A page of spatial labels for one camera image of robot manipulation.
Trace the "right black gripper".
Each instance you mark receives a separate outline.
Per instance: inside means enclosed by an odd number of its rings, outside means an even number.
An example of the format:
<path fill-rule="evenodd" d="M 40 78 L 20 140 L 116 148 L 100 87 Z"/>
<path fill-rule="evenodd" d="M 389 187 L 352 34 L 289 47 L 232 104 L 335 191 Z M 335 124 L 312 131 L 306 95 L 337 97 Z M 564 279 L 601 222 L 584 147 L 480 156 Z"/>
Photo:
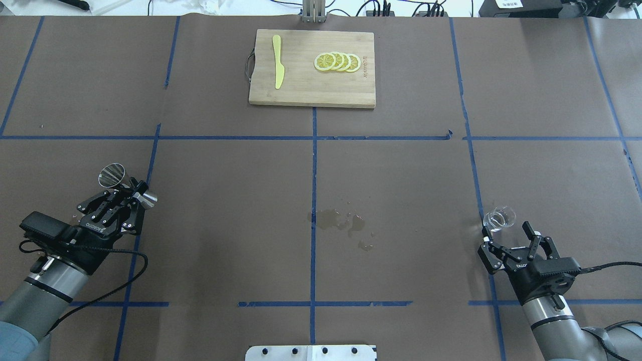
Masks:
<path fill-rule="evenodd" d="M 552 238 L 535 231 L 530 222 L 524 221 L 522 229 L 530 245 L 528 255 L 518 262 L 516 254 L 496 243 L 492 232 L 483 226 L 483 242 L 477 254 L 487 272 L 494 275 L 504 267 L 520 305 L 540 297 L 566 293 L 580 273 L 578 261 L 573 257 L 560 257 Z M 543 249 L 546 258 L 536 255 L 539 248 Z"/>

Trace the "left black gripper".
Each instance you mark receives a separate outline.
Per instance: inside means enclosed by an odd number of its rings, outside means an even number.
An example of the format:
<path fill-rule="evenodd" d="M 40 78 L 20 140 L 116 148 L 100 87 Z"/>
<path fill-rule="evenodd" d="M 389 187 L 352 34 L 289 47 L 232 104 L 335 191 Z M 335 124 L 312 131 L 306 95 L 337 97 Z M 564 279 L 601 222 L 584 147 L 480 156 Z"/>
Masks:
<path fill-rule="evenodd" d="M 88 276 L 98 270 L 108 255 L 106 250 L 112 249 L 125 233 L 142 234 L 146 210 L 129 192 L 102 191 L 79 203 L 77 208 L 83 214 L 80 218 L 83 221 L 119 220 L 118 227 L 109 227 L 112 233 L 105 235 L 94 228 L 85 228 L 80 220 L 62 222 L 60 258 Z"/>

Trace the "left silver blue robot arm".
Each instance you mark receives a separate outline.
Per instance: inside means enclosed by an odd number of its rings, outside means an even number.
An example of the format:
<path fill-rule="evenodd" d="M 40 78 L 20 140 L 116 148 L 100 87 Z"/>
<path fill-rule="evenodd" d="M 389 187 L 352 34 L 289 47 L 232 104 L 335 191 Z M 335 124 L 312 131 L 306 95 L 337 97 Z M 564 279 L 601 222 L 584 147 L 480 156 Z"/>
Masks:
<path fill-rule="evenodd" d="M 23 219 L 24 242 L 41 256 L 2 303 L 2 360 L 47 359 L 52 331 L 73 314 L 69 305 L 109 254 L 140 256 L 147 267 L 142 252 L 114 248 L 123 235 L 140 235 L 144 213 L 157 201 L 147 183 L 129 181 L 105 185 L 78 204 L 75 225 L 39 211 Z"/>

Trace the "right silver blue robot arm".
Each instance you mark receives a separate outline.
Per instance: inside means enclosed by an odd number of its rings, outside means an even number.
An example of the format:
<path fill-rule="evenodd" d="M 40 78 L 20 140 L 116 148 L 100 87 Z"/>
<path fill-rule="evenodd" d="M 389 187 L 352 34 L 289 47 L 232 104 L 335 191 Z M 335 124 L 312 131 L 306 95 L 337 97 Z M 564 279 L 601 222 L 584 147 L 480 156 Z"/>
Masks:
<path fill-rule="evenodd" d="M 489 274 L 506 272 L 545 360 L 640 360 L 640 322 L 626 320 L 607 327 L 578 324 L 564 293 L 576 276 L 597 272 L 616 263 L 584 268 L 562 257 L 549 236 L 522 225 L 527 247 L 507 248 L 483 226 L 477 253 Z"/>

